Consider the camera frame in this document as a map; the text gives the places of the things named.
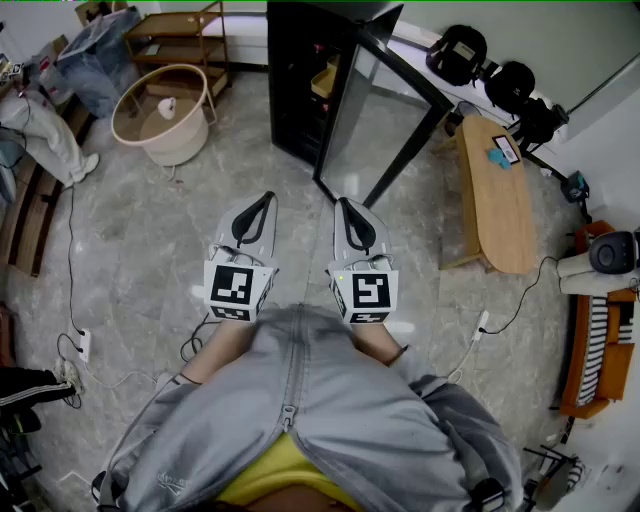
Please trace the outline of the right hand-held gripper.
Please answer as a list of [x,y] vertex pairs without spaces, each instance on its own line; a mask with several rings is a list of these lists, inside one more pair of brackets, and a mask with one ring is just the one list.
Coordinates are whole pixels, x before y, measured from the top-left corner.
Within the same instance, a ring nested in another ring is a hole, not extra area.
[[399,271],[392,268],[394,259],[387,254],[389,249],[388,229],[374,213],[346,197],[336,202],[337,261],[329,265],[328,273],[330,289],[344,323],[381,324],[397,309]]

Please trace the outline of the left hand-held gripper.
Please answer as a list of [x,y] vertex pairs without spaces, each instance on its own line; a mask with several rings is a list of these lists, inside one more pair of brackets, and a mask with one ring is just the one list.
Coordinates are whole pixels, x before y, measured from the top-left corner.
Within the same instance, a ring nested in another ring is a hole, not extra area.
[[278,272],[271,258],[277,212],[275,193],[264,192],[223,215],[204,262],[203,300],[218,321],[256,322]]

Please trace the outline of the black glass-door fridge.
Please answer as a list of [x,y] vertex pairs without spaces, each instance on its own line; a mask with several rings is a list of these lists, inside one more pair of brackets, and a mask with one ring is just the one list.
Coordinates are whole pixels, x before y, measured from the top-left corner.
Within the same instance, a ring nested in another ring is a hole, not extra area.
[[[270,2],[268,71],[273,143],[310,164],[331,200],[373,206],[424,148],[452,103],[391,47],[392,2]],[[340,61],[329,99],[311,90]]]

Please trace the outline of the person's left forearm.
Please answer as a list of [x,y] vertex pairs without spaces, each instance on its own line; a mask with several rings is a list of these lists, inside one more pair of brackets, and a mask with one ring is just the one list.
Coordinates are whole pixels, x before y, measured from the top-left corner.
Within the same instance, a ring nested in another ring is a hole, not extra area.
[[211,381],[221,369],[250,349],[256,330],[256,323],[222,321],[204,346],[184,365],[180,375],[195,384]]

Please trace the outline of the person's right forearm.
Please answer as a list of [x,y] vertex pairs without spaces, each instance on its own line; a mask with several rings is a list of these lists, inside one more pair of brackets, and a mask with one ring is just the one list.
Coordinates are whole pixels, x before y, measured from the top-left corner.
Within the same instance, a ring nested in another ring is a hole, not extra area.
[[386,367],[393,365],[408,349],[401,346],[382,323],[352,324],[354,347]]

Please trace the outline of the oval wooden coffee table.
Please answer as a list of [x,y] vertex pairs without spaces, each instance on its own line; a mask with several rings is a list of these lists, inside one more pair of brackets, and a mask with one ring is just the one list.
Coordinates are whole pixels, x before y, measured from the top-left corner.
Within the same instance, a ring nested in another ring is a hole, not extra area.
[[442,264],[442,270],[483,261],[489,272],[525,275],[535,266],[535,226],[523,163],[507,170],[488,158],[494,139],[501,136],[513,141],[504,127],[471,115],[436,148],[455,149],[459,156],[465,237],[464,254]]

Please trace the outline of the person's grey zip jacket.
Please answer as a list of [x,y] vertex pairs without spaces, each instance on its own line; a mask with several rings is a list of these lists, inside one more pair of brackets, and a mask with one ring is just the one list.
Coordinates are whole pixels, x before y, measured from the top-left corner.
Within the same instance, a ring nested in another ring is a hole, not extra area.
[[322,309],[265,312],[250,349],[211,381],[180,372],[114,448],[93,493],[99,512],[355,512],[293,485],[248,505],[217,496],[283,433],[364,512],[516,512],[516,448],[463,387],[359,352]]

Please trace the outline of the black-framed white card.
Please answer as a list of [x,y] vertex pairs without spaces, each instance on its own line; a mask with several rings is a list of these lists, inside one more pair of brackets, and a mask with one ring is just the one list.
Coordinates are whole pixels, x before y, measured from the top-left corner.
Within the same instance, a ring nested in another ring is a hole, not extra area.
[[504,159],[510,164],[515,164],[520,161],[518,152],[511,144],[511,140],[507,135],[494,136],[492,138],[497,149],[500,149],[504,155]]

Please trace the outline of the black backpack with pale label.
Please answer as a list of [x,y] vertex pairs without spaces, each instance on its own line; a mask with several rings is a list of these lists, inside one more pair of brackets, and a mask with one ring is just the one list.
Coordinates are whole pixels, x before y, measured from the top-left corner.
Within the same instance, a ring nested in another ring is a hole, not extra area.
[[454,86],[465,86],[479,77],[487,56],[485,37],[466,25],[453,25],[426,50],[426,66]]

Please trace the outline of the wooden shelf rack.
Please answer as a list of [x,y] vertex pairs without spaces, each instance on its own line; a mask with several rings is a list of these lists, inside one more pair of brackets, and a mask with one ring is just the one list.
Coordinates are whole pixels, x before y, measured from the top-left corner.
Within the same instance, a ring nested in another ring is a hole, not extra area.
[[[129,55],[142,73],[169,65],[192,65],[202,71],[217,100],[231,87],[223,3],[217,0],[199,11],[151,14],[123,36]],[[150,44],[160,44],[156,56],[145,56]]]

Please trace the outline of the plain black backpack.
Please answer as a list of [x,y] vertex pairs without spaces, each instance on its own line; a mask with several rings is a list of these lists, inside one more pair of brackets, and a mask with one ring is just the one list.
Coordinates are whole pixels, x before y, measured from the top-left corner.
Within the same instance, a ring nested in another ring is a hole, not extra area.
[[488,79],[484,88],[493,106],[520,115],[535,88],[535,77],[525,64],[509,61]]

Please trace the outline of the small teal black device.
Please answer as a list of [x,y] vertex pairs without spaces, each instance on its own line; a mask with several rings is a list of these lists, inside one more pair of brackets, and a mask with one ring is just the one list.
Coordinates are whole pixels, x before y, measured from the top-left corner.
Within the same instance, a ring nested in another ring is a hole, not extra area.
[[561,182],[561,191],[569,203],[584,203],[590,196],[590,187],[580,171]]

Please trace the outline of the person's yellow shirt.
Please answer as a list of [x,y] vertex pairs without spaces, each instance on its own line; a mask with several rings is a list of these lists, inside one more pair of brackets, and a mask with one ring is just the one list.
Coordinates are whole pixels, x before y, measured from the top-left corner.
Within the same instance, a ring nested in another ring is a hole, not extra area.
[[260,457],[249,464],[217,496],[233,505],[248,505],[272,492],[293,486],[310,487],[354,510],[364,509],[335,482],[325,476],[283,433]]

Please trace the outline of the black white striped blanket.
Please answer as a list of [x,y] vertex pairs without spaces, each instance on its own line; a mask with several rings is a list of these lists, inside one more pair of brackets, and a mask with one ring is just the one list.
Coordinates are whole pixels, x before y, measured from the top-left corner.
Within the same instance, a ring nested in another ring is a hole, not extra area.
[[628,289],[604,296],[580,296],[576,341],[580,349],[575,405],[624,398],[635,345],[631,341],[635,299]]

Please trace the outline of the orange sofa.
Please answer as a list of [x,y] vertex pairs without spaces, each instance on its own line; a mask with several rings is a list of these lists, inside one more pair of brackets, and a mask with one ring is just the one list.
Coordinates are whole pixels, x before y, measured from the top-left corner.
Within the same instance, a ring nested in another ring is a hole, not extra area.
[[574,234],[574,250],[557,264],[569,297],[570,361],[559,402],[565,416],[590,419],[624,398],[640,311],[640,229],[605,221]]

